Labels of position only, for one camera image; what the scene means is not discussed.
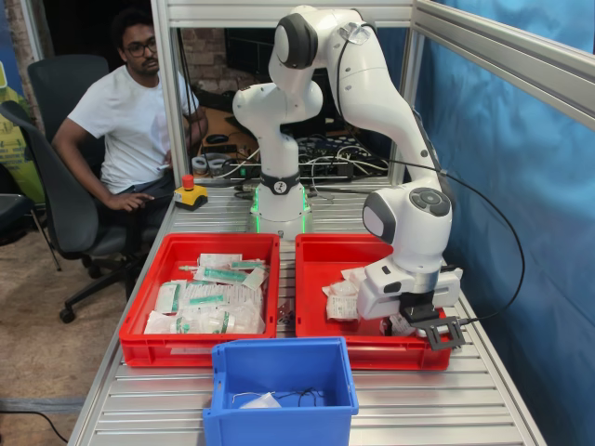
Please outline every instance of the floor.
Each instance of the floor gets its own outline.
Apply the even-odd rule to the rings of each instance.
[[[62,272],[38,232],[0,246],[0,410],[46,412],[68,438],[126,300],[112,285],[62,323],[63,301],[91,279],[80,261],[59,262]],[[0,435],[2,446],[64,444],[38,415],[0,414]]]

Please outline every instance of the man's arm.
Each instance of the man's arm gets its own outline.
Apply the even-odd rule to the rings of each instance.
[[[205,109],[198,107],[198,110],[190,116],[185,116],[190,123],[190,132],[192,134],[192,147],[190,147],[191,156],[196,156],[200,148],[200,142],[208,132],[208,120],[206,119]],[[190,146],[190,138],[186,137],[186,147]]]
[[[52,141],[52,146],[59,157],[83,187],[107,207],[114,210],[124,209],[130,212],[142,207],[146,200],[152,200],[153,197],[146,193],[114,195],[99,181],[78,149],[85,139],[90,137],[91,135],[83,127],[66,118]]]

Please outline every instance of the red button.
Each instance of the red button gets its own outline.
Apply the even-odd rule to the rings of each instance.
[[[194,189],[194,176],[192,175],[185,175],[182,177],[182,187],[185,190],[192,190]]]

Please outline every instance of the man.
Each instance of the man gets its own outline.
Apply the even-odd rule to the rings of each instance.
[[[100,209],[100,218],[122,222],[125,211],[139,211],[141,226],[159,227],[174,182],[167,169],[171,151],[152,17],[133,8],[121,12],[113,21],[112,38],[125,65],[86,91],[52,145],[80,183],[112,210]],[[200,144],[208,122],[194,94],[189,101],[181,75],[178,83],[182,114],[190,123],[188,148],[190,138],[192,145]],[[86,138],[102,136],[105,160],[99,180],[78,148]],[[158,198],[165,200],[148,203]]]

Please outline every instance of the red plastic crate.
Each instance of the red plastic crate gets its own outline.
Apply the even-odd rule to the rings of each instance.
[[[271,266],[264,292],[264,334],[144,334],[149,313],[155,308],[162,283],[192,279],[180,265],[196,265],[201,253],[242,254],[260,258]],[[210,367],[211,349],[236,339],[270,338],[277,335],[279,294],[279,237],[273,234],[170,234],[157,255],[120,329],[126,364],[132,367]]]
[[[328,321],[322,287],[343,280],[343,269],[359,268],[392,253],[368,234],[303,234],[296,238],[297,336],[345,336],[352,369],[444,370],[451,349],[433,351],[415,336],[383,336],[381,319]]]

